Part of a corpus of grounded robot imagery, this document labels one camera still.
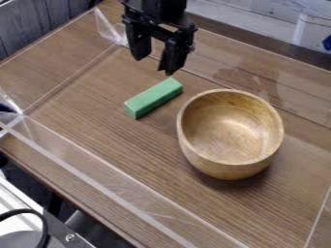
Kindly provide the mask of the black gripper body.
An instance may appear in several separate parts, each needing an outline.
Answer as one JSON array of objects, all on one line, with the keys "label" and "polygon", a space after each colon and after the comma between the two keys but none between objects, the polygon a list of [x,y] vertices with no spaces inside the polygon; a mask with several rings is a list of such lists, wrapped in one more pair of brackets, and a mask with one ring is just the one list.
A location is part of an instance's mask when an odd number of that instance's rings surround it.
[{"label": "black gripper body", "polygon": [[196,25],[187,17],[187,0],[122,0],[123,23],[144,25],[151,38],[166,43],[171,38],[194,45]]}]

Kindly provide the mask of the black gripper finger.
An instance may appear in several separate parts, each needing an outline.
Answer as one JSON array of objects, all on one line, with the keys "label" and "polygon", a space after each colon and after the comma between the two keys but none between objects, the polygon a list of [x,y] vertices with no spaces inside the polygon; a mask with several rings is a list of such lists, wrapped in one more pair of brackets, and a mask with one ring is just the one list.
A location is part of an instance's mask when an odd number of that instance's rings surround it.
[{"label": "black gripper finger", "polygon": [[186,64],[190,46],[175,38],[164,45],[158,70],[171,76]]},{"label": "black gripper finger", "polygon": [[151,54],[150,30],[140,23],[127,22],[126,33],[132,56],[140,61]]}]

